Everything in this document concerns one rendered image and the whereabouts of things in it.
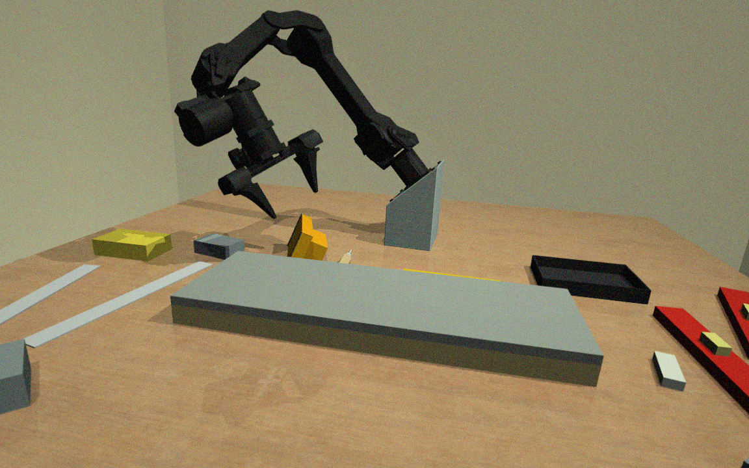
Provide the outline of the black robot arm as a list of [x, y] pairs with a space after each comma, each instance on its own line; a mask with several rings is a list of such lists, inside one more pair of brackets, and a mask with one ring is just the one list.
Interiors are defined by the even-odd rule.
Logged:
[[[293, 31], [283, 40], [277, 36], [280, 29]], [[193, 146], [204, 146], [227, 135], [232, 128], [236, 131], [265, 116], [252, 92], [261, 86], [260, 82], [243, 77], [237, 86], [229, 86], [242, 66], [267, 44], [314, 68], [356, 124], [358, 135], [354, 141], [363, 156], [383, 170], [392, 166], [406, 185], [404, 190], [431, 172], [413, 149], [419, 143], [418, 137], [373, 109], [335, 56], [323, 21], [299, 10], [267, 10], [227, 44], [211, 45], [200, 53], [191, 75], [197, 97], [180, 101], [174, 110], [185, 139]]]

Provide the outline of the grey flat strip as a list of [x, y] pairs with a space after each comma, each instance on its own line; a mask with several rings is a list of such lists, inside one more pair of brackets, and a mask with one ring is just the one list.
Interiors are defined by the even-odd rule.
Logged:
[[112, 300], [108, 300], [108, 302], [96, 306], [91, 310], [81, 312], [81, 314], [78, 314], [77, 316], [68, 318], [64, 322], [60, 322], [58, 324], [55, 324], [54, 326], [48, 327], [43, 331], [34, 333], [30, 335], [30, 337], [25, 337], [25, 345], [32, 348], [38, 348], [43, 344], [49, 343], [50, 341], [53, 341], [59, 337], [63, 337], [63, 335], [66, 335], [66, 333], [75, 331], [75, 329], [84, 326], [89, 322], [93, 322], [93, 320], [97, 320], [99, 318], [107, 316], [108, 314], [116, 310], [120, 310], [121, 308], [123, 308], [123, 306], [136, 302], [136, 300], [140, 300], [142, 299], [142, 297], [154, 293], [154, 291], [158, 291], [160, 289], [163, 289], [164, 287], [168, 287], [169, 285], [178, 283], [185, 278], [189, 278], [189, 276], [191, 276], [192, 274], [195, 274], [200, 270], [204, 270], [210, 266], [212, 266], [212, 264], [201, 263], [199, 261], [198, 263], [194, 263], [185, 268], [182, 268], [175, 273], [169, 274], [164, 278], [157, 279], [157, 281], [152, 281], [146, 285], [142, 285], [135, 290], [128, 291], [124, 295], [116, 297]]
[[75, 270], [71, 270], [71, 272], [61, 276], [59, 279], [55, 279], [51, 283], [44, 285], [44, 287], [37, 291], [33, 291], [30, 295], [21, 297], [17, 302], [13, 302], [0, 310], [0, 325], [4, 322], [8, 322], [11, 318], [18, 316], [21, 312], [29, 310], [31, 306], [38, 304], [38, 302], [41, 302], [41, 300], [44, 300], [51, 295], [54, 295], [57, 291], [64, 289], [67, 285], [83, 278], [83, 276], [86, 276], [99, 267], [100, 266], [83, 264]]

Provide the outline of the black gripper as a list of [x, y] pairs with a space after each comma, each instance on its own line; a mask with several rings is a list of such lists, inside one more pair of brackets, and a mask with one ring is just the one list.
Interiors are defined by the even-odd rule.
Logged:
[[[249, 168], [243, 166], [243, 168], [227, 173], [225, 177], [219, 178], [218, 184], [223, 195], [232, 193], [236, 196], [241, 194], [252, 200], [267, 215], [275, 219], [276, 215], [274, 215], [274, 210], [268, 199], [258, 183], [252, 183], [252, 177], [295, 154], [296, 157], [293, 159], [301, 167], [310, 188], [314, 190], [314, 193], [318, 192], [316, 151], [320, 150], [320, 146], [318, 148], [315, 148], [315, 146], [321, 144], [323, 139], [318, 131], [310, 129], [287, 141], [288, 146], [286, 146], [283, 142], [280, 143], [272, 126], [272, 120], [269, 121], [267, 116], [263, 116], [235, 131], [238, 136], [237, 141], [242, 142], [242, 145], [246, 148], [252, 166]], [[278, 156], [272, 156], [277, 153], [279, 153]], [[267, 162], [261, 165], [265, 158], [267, 158]]]

